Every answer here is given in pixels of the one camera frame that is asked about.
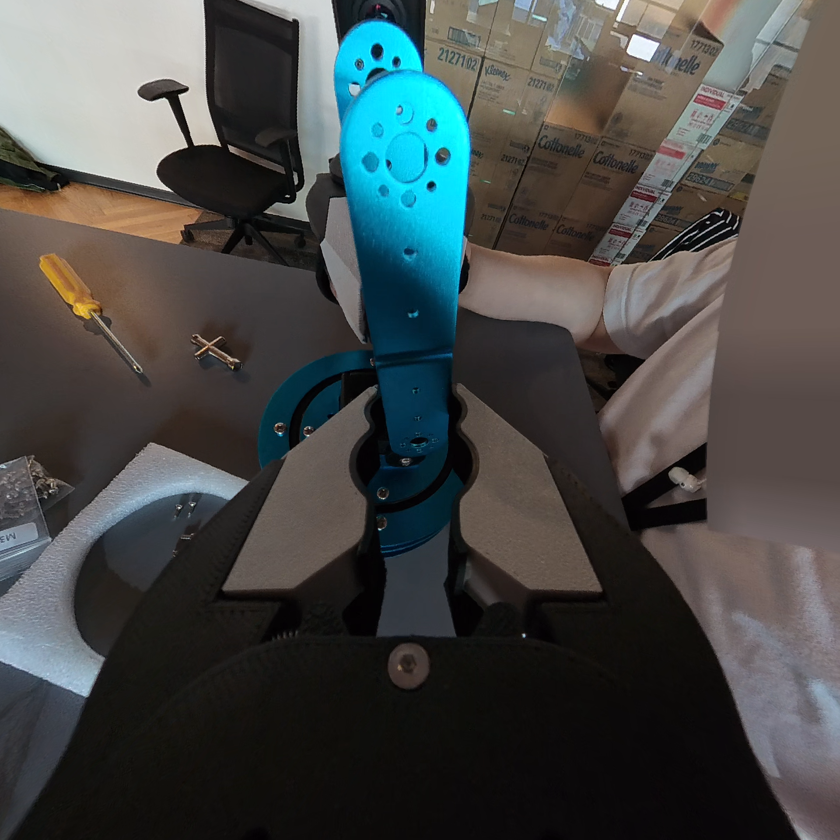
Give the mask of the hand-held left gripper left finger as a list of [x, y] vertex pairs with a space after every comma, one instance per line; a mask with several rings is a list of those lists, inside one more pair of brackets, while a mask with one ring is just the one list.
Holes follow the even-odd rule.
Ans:
[[385, 564], [358, 457], [376, 444], [370, 387], [282, 460], [222, 591], [278, 599], [301, 615], [329, 603], [352, 634], [374, 634]]

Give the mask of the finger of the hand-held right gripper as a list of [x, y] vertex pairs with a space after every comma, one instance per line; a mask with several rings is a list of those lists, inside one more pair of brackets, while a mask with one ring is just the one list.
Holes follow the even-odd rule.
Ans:
[[367, 343], [369, 331], [362, 300], [361, 271], [345, 196], [335, 196], [329, 201], [321, 250], [332, 292], [354, 334]]

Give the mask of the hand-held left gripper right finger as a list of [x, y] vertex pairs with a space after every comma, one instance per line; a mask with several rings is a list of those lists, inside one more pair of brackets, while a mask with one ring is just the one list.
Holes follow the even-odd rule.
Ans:
[[446, 592], [455, 632], [504, 602], [530, 620], [545, 602], [594, 602], [602, 586], [543, 452], [463, 385], [455, 454], [465, 487], [451, 518]]

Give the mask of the blue metal bracket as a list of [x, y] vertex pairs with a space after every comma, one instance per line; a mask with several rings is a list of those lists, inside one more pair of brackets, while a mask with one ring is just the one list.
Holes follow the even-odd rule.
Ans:
[[401, 457], [448, 440], [469, 177], [469, 126], [384, 19], [343, 38], [334, 66], [340, 163], [386, 429]]

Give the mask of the blue round robot arm base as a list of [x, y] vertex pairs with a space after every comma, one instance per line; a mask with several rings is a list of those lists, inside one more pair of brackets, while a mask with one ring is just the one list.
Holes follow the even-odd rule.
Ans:
[[[356, 396], [377, 385], [373, 353], [335, 353], [291, 375], [272, 396], [259, 426], [259, 463], [283, 457]], [[373, 500], [385, 557], [412, 550], [439, 533], [451, 519], [464, 483], [446, 447], [431, 455], [392, 451], [382, 403], [373, 405], [375, 436], [363, 446], [358, 470]]]

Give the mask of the person's right forearm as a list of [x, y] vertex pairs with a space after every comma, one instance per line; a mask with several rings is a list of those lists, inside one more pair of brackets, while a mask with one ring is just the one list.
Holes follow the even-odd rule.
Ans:
[[561, 256], [512, 255], [466, 246], [469, 279], [461, 307], [498, 320], [546, 322], [567, 329], [577, 347], [604, 354], [621, 351], [603, 317], [611, 267]]

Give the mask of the dark grey desk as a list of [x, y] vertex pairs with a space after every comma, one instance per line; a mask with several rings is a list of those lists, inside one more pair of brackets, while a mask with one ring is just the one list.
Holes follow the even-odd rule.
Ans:
[[[62, 300], [39, 267], [50, 254], [88, 286], [143, 374]], [[53, 540], [150, 443], [252, 479], [277, 387], [312, 361], [360, 348], [309, 271], [8, 211], [1, 293], [2, 462], [32, 455], [74, 487], [46, 512]], [[223, 336], [242, 369], [195, 360], [194, 333]], [[165, 501], [176, 497], [136, 514], [82, 568], [75, 614], [101, 650], [184, 529]], [[2, 838], [46, 784], [83, 702], [2, 664]]]

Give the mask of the loose small metal screws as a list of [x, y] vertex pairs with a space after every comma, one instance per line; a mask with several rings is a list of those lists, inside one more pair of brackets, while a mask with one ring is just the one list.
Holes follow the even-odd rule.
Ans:
[[202, 527], [200, 519], [193, 519], [194, 511], [203, 498], [202, 493], [191, 493], [184, 495], [178, 500], [173, 513], [173, 522], [184, 526], [183, 531], [178, 535], [172, 552], [172, 558], [176, 557], [184, 547], [194, 538], [197, 531]]

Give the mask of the metal cross wrench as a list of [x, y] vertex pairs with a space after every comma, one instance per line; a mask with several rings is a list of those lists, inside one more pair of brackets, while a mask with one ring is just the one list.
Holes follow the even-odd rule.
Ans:
[[209, 356], [221, 361], [233, 372], [240, 371], [243, 367], [243, 362], [241, 360], [233, 355], [230, 355], [224, 350], [226, 339], [223, 336], [218, 336], [212, 340], [206, 340], [200, 334], [194, 333], [191, 336], [191, 344], [196, 346], [193, 358], [197, 361]]

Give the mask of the stack of cardboard boxes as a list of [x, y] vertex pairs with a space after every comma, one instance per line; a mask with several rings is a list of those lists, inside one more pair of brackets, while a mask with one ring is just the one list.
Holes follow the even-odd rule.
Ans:
[[615, 266], [741, 214], [817, 5], [427, 2], [426, 70], [471, 131], [469, 240]]

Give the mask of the white foam packing piece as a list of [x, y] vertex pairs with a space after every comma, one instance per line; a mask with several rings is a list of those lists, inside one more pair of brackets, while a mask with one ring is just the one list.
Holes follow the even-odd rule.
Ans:
[[75, 614], [77, 579], [89, 549], [152, 502], [192, 492], [229, 500], [245, 485], [245, 479], [148, 444], [2, 596], [2, 663], [89, 696], [104, 661], [83, 640]]

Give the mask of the group of small screw bags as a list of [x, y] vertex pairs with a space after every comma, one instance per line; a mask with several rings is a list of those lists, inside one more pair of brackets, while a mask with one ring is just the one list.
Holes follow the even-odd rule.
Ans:
[[51, 542], [45, 510], [73, 486], [51, 476], [33, 456], [1, 464], [1, 580], [25, 571]]

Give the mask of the green jacket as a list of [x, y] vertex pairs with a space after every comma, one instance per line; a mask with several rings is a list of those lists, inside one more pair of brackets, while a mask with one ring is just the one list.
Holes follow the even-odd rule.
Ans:
[[64, 173], [51, 171], [1, 129], [1, 183], [37, 193], [56, 192], [70, 183]]

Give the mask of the black white striped garment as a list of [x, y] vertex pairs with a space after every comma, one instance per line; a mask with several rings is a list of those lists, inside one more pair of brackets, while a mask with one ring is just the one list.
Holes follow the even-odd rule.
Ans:
[[666, 259], [679, 252], [697, 253], [739, 235], [742, 217], [723, 207], [710, 211], [670, 240], [649, 262]]

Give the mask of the yellow handled screwdriver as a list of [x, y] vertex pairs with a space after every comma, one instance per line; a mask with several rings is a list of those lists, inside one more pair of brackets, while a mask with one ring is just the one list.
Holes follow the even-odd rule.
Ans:
[[72, 312], [81, 319], [93, 320], [133, 371], [142, 375], [144, 371], [139, 362], [103, 321], [102, 305], [92, 296], [91, 290], [67, 261], [58, 255], [50, 254], [42, 255], [38, 264], [52, 287], [56, 289]]

